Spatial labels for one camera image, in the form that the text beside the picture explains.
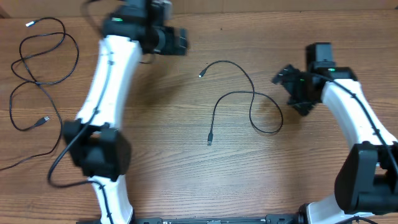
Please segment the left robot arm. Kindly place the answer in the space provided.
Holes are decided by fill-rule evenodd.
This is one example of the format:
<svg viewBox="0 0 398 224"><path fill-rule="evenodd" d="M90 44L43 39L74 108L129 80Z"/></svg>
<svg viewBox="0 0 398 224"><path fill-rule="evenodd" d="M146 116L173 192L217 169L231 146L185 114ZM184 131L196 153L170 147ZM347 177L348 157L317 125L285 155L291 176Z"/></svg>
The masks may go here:
<svg viewBox="0 0 398 224"><path fill-rule="evenodd" d="M88 96L74 121L64 123L65 152L96 192L97 223L134 223L126 173L131 145L122 135L124 106L133 74L145 54L187 54L185 29L165 25L170 1L126 1L99 28L99 54Z"/></svg>

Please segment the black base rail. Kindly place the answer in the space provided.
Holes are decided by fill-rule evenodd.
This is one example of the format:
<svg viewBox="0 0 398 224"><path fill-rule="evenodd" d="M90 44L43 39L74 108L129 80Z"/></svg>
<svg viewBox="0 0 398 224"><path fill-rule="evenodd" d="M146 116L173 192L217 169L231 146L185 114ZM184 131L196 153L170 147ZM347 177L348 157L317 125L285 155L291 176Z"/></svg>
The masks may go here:
<svg viewBox="0 0 398 224"><path fill-rule="evenodd" d="M307 224L308 220L300 214L268 214L264 217L233 218L137 218L136 224Z"/></svg>

